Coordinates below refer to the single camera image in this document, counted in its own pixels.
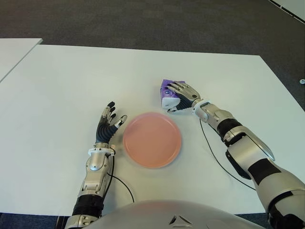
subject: table surface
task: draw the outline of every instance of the table surface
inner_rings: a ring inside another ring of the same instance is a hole
[[[161,108],[163,78],[185,80],[230,111],[267,143],[279,166],[305,181],[304,111],[261,57],[37,45],[0,83],[0,212],[70,215],[101,112],[112,100],[118,116],[128,115],[111,142],[117,147],[114,174],[136,201],[177,199],[234,214],[264,212],[256,192],[216,163],[199,120],[189,110],[167,114]],[[168,115],[182,135],[178,157],[159,169],[137,165],[122,146],[128,122],[151,111]],[[203,127],[219,161],[238,176],[219,136]],[[104,213],[130,202],[114,180]]]
[[[32,50],[40,38],[0,39],[0,82]]]

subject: robot forearm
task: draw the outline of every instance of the robot forearm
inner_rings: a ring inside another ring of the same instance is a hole
[[[109,141],[117,129],[126,121],[127,116],[122,116],[114,125],[110,125],[115,114],[114,102],[104,109],[100,118],[94,148],[88,151],[89,159],[86,163],[86,177],[81,185],[72,216],[68,218],[65,229],[83,228],[90,225],[102,215],[103,202],[107,192],[110,156],[115,151],[109,147]]]
[[[277,166],[268,146],[228,111],[203,100],[194,101],[192,109],[217,131],[238,174],[253,180],[270,224],[276,229],[305,227],[305,184]]]

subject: robot finger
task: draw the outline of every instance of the robot finger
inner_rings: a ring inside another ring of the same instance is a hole
[[[112,102],[108,103],[107,106],[110,107],[110,108],[112,108],[114,105],[115,105],[115,103],[114,103],[114,101],[112,101]]]
[[[109,113],[107,114],[107,120],[108,120],[108,122],[109,122],[109,118],[110,118],[110,116],[111,116],[111,114],[112,114],[112,112],[115,110],[115,106],[113,106],[112,108],[110,108],[110,111],[109,111]]]
[[[174,92],[174,93],[176,93],[176,94],[181,94],[181,93],[179,92],[178,89],[176,89],[176,88],[174,88],[174,87],[172,87],[172,86],[167,86],[166,89],[169,89],[169,90],[171,90],[172,92]]]
[[[167,113],[173,113],[173,112],[175,112],[175,111],[178,111],[178,109],[177,109],[176,106],[173,107],[173,108],[168,109],[168,110],[167,110]]]
[[[119,128],[121,125],[123,125],[123,124],[125,123],[126,119],[127,119],[127,115],[123,115],[123,116],[114,124],[114,126],[115,126],[116,128]]]
[[[111,121],[112,121],[115,117],[116,117],[116,114],[115,114],[115,113],[112,114],[112,115],[109,117],[109,119],[108,119],[108,123],[110,124]]]
[[[178,86],[181,87],[181,88],[185,88],[185,87],[186,87],[186,86],[183,85],[183,83],[178,82],[178,81],[175,81],[175,82],[173,82],[173,83],[176,84],[176,85],[178,85]]]
[[[175,90],[179,91],[181,87],[179,87],[179,85],[175,84],[175,83],[169,83],[167,85],[168,88],[172,87],[174,88]]]

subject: gray carpet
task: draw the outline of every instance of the gray carpet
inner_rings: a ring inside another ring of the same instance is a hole
[[[305,109],[305,25],[268,0],[0,0],[0,38],[260,55]],[[0,227],[19,228],[13,222],[25,217],[3,214]]]

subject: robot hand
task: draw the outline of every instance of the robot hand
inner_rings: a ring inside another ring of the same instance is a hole
[[[167,87],[180,98],[180,103],[176,107],[168,109],[169,113],[192,107],[194,101],[201,100],[199,93],[186,83],[175,81],[168,84]]]
[[[114,102],[109,103],[104,109],[100,122],[96,130],[96,142],[108,144],[112,136],[118,128],[126,121],[127,116],[123,115],[115,124],[110,125],[116,114],[112,114],[115,110]]]

